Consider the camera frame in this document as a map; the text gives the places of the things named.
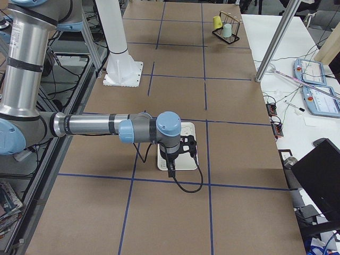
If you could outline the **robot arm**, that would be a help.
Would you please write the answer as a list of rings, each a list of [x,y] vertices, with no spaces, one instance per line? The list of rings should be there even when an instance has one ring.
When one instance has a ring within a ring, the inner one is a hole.
[[[45,139],[72,135],[117,135],[124,143],[158,144],[169,170],[184,152],[181,119],[174,112],[67,115],[39,112],[38,91],[48,36],[53,30],[80,31],[81,1],[9,1],[13,13],[1,98],[1,154],[23,151]]]

